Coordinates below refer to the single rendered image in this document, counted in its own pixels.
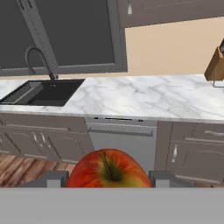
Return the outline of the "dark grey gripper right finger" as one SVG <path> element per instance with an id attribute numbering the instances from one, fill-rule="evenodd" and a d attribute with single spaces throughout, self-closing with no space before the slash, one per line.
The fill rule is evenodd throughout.
<path id="1" fill-rule="evenodd" d="M 152 186 L 156 188 L 194 187 L 193 184 L 178 179 L 170 171 L 150 171 L 149 179 Z"/>

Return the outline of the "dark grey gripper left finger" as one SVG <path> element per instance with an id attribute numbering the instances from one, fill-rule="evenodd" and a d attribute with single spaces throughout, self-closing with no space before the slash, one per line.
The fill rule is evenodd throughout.
<path id="1" fill-rule="evenodd" d="M 46 171 L 40 178 L 24 183 L 20 187 L 61 188 L 67 185 L 68 178 L 68 171 Z"/>

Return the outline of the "red apple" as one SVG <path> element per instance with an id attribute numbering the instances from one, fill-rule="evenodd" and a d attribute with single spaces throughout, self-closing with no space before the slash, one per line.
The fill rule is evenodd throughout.
<path id="1" fill-rule="evenodd" d="M 117 149 L 101 149 L 88 153 L 73 168 L 67 187 L 128 188 L 152 187 L 139 163 Z"/>

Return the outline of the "grey base cupboard run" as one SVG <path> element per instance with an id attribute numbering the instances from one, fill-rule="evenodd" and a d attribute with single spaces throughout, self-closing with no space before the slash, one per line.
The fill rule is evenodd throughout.
<path id="1" fill-rule="evenodd" d="M 93 150 L 83 117 L 0 112 L 0 153 L 76 164 Z"/>

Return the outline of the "silver dishwasher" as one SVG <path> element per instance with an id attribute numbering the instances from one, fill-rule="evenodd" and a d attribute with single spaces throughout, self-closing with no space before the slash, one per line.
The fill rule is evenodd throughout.
<path id="1" fill-rule="evenodd" d="M 86 118 L 85 122 L 88 130 L 113 130 L 138 133 L 151 133 L 153 131 L 154 137 L 96 132 L 88 133 L 96 150 L 118 149 L 124 151 L 133 157 L 146 173 L 154 170 L 158 126 L 156 121 Z"/>

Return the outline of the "grey drawer front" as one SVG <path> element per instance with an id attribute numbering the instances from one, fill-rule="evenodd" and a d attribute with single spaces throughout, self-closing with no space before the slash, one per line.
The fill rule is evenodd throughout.
<path id="1" fill-rule="evenodd" d="M 175 122 L 171 129 L 171 140 L 224 143 L 224 136 L 205 134 L 206 130 L 224 133 L 224 124 Z"/>

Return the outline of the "black sink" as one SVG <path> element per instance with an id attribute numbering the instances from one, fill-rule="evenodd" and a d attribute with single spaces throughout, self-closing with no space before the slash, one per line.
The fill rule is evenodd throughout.
<path id="1" fill-rule="evenodd" d="M 2 98 L 0 104 L 63 107 L 84 81 L 28 80 Z"/>

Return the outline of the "dark grey tap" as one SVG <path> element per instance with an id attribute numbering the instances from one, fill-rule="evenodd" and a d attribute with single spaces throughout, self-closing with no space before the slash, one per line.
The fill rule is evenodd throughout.
<path id="1" fill-rule="evenodd" d="M 53 73 L 46 60 L 46 56 L 38 47 L 29 46 L 25 51 L 24 59 L 30 74 L 34 75 L 36 68 L 43 67 L 51 81 L 56 81 L 59 78 L 57 74 Z"/>

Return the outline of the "wooden knife block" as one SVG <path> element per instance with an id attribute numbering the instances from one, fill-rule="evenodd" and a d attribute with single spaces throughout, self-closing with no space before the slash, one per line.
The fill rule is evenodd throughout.
<path id="1" fill-rule="evenodd" d="M 224 56 L 219 47 L 216 48 L 204 75 L 207 81 L 224 80 Z"/>

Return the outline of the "grey framed window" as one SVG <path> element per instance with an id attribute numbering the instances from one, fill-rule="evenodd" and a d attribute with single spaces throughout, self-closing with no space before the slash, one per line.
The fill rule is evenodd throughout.
<path id="1" fill-rule="evenodd" d="M 54 74 L 128 70 L 117 0 L 0 0 L 0 77 L 32 75 L 29 46 Z"/>

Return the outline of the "grey wall cupboard door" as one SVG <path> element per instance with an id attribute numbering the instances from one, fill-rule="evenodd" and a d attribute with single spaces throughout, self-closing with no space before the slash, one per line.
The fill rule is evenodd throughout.
<path id="1" fill-rule="evenodd" d="M 123 28 L 224 17 L 224 0 L 118 0 Z"/>

